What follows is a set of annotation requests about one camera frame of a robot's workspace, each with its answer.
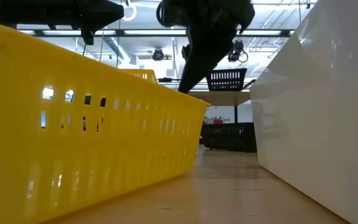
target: black basket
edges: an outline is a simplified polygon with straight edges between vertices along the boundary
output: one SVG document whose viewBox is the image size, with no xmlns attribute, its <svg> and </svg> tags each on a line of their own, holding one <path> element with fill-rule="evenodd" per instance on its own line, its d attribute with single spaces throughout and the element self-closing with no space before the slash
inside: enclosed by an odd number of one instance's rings
<svg viewBox="0 0 358 224">
<path fill-rule="evenodd" d="M 241 91 L 247 69 L 213 70 L 206 77 L 210 91 Z"/>
<path fill-rule="evenodd" d="M 253 123 L 204 124 L 201 134 L 204 145 L 210 149 L 257 151 Z"/>
</svg>

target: yellow plastic basket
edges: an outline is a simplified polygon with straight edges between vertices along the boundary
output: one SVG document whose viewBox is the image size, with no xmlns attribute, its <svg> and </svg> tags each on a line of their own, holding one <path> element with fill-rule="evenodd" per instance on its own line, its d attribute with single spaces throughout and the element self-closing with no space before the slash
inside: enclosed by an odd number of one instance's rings
<svg viewBox="0 0 358 224">
<path fill-rule="evenodd" d="M 0 26 L 0 223 L 41 222 L 188 172 L 207 106 Z"/>
<path fill-rule="evenodd" d="M 132 73 L 138 77 L 144 78 L 148 81 L 152 81 L 154 83 L 157 83 L 157 79 L 155 77 L 153 70 L 147 70 L 147 69 L 123 69 L 125 72 Z"/>
</svg>

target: white panel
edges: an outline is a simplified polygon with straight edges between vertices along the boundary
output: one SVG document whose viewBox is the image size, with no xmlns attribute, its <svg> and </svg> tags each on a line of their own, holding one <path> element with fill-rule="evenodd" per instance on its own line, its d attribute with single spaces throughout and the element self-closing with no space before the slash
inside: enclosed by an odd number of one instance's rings
<svg viewBox="0 0 358 224">
<path fill-rule="evenodd" d="M 260 165 L 358 223 L 358 1 L 320 0 L 250 93 Z"/>
</svg>

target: fluorescent light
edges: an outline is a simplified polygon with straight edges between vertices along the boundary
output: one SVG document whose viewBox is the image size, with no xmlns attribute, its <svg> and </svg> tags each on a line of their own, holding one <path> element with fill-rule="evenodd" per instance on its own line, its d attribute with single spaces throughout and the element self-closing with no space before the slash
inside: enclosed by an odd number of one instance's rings
<svg viewBox="0 0 358 224">
<path fill-rule="evenodd" d="M 35 35 L 34 30 L 19 30 L 19 31 L 24 34 Z"/>
<path fill-rule="evenodd" d="M 44 30 L 45 35 L 81 35 L 80 30 Z"/>
<path fill-rule="evenodd" d="M 95 35 L 103 35 L 103 30 L 96 31 L 94 34 Z M 116 31 L 115 30 L 105 30 L 104 34 L 105 35 L 115 35 Z"/>
<path fill-rule="evenodd" d="M 127 35 L 186 35 L 186 30 L 125 30 Z"/>
<path fill-rule="evenodd" d="M 280 30 L 245 30 L 242 34 L 240 31 L 237 32 L 237 35 L 280 35 Z"/>
</svg>

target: wooden floor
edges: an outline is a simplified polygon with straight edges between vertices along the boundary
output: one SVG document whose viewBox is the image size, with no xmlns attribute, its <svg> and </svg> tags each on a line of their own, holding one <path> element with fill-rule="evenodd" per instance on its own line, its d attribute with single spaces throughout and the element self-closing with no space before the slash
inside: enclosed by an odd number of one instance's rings
<svg viewBox="0 0 358 224">
<path fill-rule="evenodd" d="M 49 223 L 347 223 L 261 168 L 256 154 L 200 147 L 189 174 Z"/>
</svg>

